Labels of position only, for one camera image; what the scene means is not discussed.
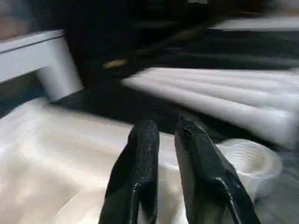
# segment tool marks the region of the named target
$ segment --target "white table leg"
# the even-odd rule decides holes
[[[51,100],[58,100],[83,89],[64,38],[43,43],[48,66],[38,70],[38,77]]]

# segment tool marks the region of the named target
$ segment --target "white table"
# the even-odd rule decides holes
[[[0,83],[32,71],[53,101],[83,89],[62,30],[0,42]]]

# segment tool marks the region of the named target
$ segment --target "black surface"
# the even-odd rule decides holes
[[[160,131],[170,134],[174,134],[179,117],[185,116],[197,120],[215,142],[227,138],[243,138],[270,146],[268,142],[227,122],[122,86],[121,78],[102,81],[92,88],[59,100],[55,105],[129,124],[152,120]]]

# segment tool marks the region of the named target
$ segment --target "white furniture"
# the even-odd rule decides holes
[[[271,16],[254,19],[234,19],[216,24],[210,29],[251,31],[298,31],[299,16]]]
[[[37,71],[51,100],[83,88],[62,30],[34,33],[0,42],[0,83]]]

